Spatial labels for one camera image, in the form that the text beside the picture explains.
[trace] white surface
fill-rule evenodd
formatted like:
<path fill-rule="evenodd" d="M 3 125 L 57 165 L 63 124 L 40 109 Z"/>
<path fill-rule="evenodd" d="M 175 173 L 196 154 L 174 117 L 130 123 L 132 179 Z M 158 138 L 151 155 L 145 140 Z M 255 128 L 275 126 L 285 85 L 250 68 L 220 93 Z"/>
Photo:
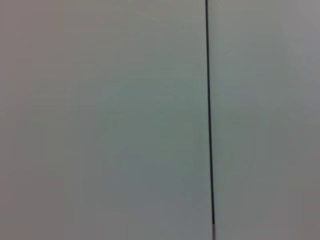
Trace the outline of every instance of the white surface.
<path fill-rule="evenodd" d="M 205 1 L 0 5 L 0 239 L 211 239 Z"/>
<path fill-rule="evenodd" d="M 319 9 L 210 0 L 217 240 L 320 239 Z"/>

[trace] wall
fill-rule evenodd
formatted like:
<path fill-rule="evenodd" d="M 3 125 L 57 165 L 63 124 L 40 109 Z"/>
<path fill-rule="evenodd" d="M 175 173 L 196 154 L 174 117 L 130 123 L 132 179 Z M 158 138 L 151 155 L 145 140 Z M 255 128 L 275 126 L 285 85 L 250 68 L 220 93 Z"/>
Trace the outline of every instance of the wall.
<path fill-rule="evenodd" d="M 320 237 L 319 7 L 209 1 L 217 240 Z"/>
<path fill-rule="evenodd" d="M 0 239 L 210 240 L 204 1 L 0 12 Z"/>

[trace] black vertical line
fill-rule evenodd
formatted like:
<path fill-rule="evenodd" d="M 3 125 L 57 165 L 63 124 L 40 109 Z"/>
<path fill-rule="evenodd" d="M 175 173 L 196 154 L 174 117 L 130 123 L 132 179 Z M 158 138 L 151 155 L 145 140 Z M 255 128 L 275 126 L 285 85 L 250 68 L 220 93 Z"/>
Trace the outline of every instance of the black vertical line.
<path fill-rule="evenodd" d="M 206 74 L 207 74 L 207 91 L 208 91 L 207 95 L 208 95 L 208 121 L 209 121 L 211 209 L 212 209 L 212 224 L 215 224 L 214 173 L 213 173 L 212 126 L 211 126 L 210 48 L 209 48 L 209 8 L 208 8 L 208 0 L 205 0 L 205 32 L 206 32 Z"/>

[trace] white wall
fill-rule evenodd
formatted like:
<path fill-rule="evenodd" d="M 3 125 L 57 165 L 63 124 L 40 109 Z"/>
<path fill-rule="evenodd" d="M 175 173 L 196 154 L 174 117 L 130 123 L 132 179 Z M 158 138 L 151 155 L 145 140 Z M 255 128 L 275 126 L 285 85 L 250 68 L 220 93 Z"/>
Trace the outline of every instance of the white wall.
<path fill-rule="evenodd" d="M 319 239 L 320 2 L 209 4 L 217 240 Z"/>
<path fill-rule="evenodd" d="M 210 240 L 205 2 L 0 19 L 0 239 Z"/>

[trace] gray wall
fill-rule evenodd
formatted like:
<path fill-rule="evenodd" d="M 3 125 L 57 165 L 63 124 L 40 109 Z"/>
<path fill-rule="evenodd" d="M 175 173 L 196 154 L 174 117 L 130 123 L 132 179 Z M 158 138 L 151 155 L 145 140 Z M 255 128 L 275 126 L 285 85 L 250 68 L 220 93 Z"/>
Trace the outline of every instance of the gray wall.
<path fill-rule="evenodd" d="M 320 3 L 209 5 L 217 240 L 319 239 Z"/>
<path fill-rule="evenodd" d="M 0 239 L 210 240 L 205 2 L 0 19 Z"/>

